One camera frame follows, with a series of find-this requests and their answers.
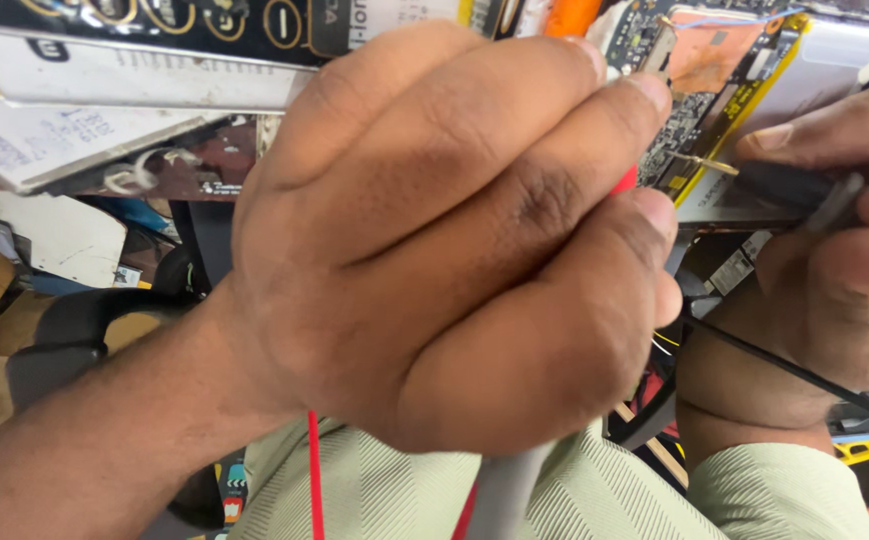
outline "orange object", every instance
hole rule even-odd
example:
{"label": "orange object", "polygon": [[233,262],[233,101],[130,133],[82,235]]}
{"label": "orange object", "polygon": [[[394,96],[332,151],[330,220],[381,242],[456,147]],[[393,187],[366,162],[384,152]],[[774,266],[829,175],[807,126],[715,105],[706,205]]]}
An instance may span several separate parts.
{"label": "orange object", "polygon": [[545,23],[545,36],[584,36],[601,8],[602,0],[554,0]]}

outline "black wire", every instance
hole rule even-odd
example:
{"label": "black wire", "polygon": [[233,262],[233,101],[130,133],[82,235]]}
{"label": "black wire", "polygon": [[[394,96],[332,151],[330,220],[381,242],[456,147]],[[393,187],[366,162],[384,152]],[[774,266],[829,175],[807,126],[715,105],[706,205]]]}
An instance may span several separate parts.
{"label": "black wire", "polygon": [[830,394],[834,394],[838,398],[849,402],[849,404],[856,405],[869,412],[869,399],[852,392],[846,387],[839,386],[813,371],[809,371],[798,364],[789,362],[781,356],[778,356],[777,354],[773,354],[771,352],[768,352],[767,350],[762,349],[761,347],[753,345],[752,343],[749,343],[744,339],[732,335],[722,330],[721,328],[716,327],[715,325],[710,325],[705,321],[699,319],[698,317],[695,317],[688,313],[682,313],[678,317],[678,319],[681,320],[681,322],[690,325],[696,329],[701,329],[705,332],[711,333],[721,341],[724,341],[729,345],[733,345],[734,347],[737,347],[738,349],[745,351],[749,355],[757,357],[762,361],[773,364],[774,366],[777,366],[787,371],[789,374],[798,377],[802,381],[811,383],[815,387],[818,387]]}

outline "cluttered workbench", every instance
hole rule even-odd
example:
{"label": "cluttered workbench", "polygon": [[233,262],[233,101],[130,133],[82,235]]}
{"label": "cluttered workbench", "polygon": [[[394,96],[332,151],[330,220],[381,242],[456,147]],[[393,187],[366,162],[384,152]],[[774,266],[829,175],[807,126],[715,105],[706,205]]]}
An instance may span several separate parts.
{"label": "cluttered workbench", "polygon": [[[50,321],[64,326],[59,305],[107,329],[140,306],[168,313],[205,298],[231,268],[234,203],[284,109],[332,58],[435,18],[491,40],[585,36],[610,79],[644,72],[670,88],[671,114],[631,183],[678,207],[666,269],[686,315],[656,333],[610,430],[683,491],[674,366],[688,327],[705,328],[699,319],[752,276],[774,235],[809,216],[809,228],[832,227],[864,184],[849,177],[833,188],[794,167],[737,166],[734,143],[869,89],[869,0],[0,0],[0,376],[12,357],[25,374],[16,379],[38,379],[24,366],[43,361],[44,349],[19,352],[32,343],[67,340],[81,367],[117,348],[104,332],[44,341]],[[86,292],[95,300],[67,303]],[[136,338],[150,323],[119,332]],[[17,385],[0,378],[0,423],[29,401],[20,396],[47,391]],[[828,422],[841,457],[869,461],[869,407],[844,388],[829,391],[845,399]],[[212,540],[244,505],[240,460],[227,456],[208,473],[225,494],[221,522],[202,527]]]}

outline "white cable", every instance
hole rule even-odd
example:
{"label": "white cable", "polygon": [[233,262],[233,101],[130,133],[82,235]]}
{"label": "white cable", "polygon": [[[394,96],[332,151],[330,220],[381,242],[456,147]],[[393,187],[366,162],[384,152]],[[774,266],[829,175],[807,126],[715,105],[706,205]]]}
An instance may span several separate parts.
{"label": "white cable", "polygon": [[658,342],[655,340],[655,338],[651,338],[651,343],[653,343],[654,346],[657,347],[658,349],[661,349],[661,352],[664,353],[665,355],[668,355],[669,357],[672,355],[664,347],[662,347],[661,345],[658,345]]}

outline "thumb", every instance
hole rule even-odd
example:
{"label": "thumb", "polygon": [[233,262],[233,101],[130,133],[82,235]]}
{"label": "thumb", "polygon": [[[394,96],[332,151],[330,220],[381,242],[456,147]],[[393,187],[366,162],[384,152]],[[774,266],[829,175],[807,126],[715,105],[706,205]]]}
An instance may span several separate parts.
{"label": "thumb", "polygon": [[869,90],[786,124],[754,131],[738,142],[736,151],[742,160],[869,170]]}

